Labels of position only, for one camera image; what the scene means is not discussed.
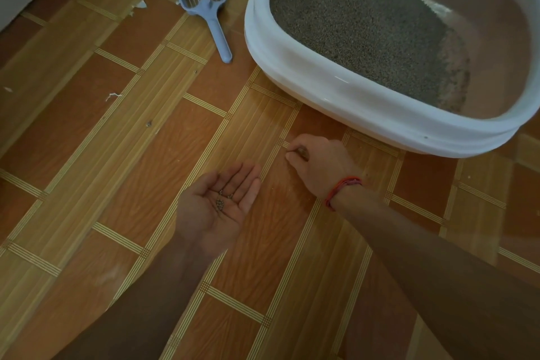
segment red string bracelet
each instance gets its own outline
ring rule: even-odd
[[[327,206],[328,209],[330,209],[331,211],[335,211],[332,205],[330,205],[332,198],[334,198],[334,196],[336,196],[337,193],[341,191],[341,189],[349,185],[362,185],[362,180],[361,178],[357,176],[348,176],[348,177],[343,178],[336,185],[334,185],[334,188],[330,190],[330,192],[328,193],[328,196],[325,199],[325,205]]]

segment open palm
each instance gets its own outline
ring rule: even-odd
[[[202,175],[178,200],[176,231],[219,256],[238,237],[261,181],[260,165],[235,162],[224,172]]]

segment litter granule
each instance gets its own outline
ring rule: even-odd
[[[422,0],[270,0],[280,27],[328,59],[409,97],[459,112],[463,41]]]

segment forearm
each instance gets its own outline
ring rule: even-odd
[[[361,186],[332,205],[368,241],[455,360],[538,358],[540,293],[412,224]]]
[[[145,273],[54,359],[159,358],[209,263],[173,236]]]

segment hand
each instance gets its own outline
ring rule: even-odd
[[[260,173],[260,165],[245,161],[234,163],[220,174],[213,171],[202,175],[178,199],[175,234],[189,247],[217,258],[238,237],[259,193]]]
[[[306,153],[307,160],[296,151]],[[301,134],[291,142],[285,158],[307,189],[321,199],[326,198],[334,185],[346,176],[361,176],[343,143],[336,139]]]

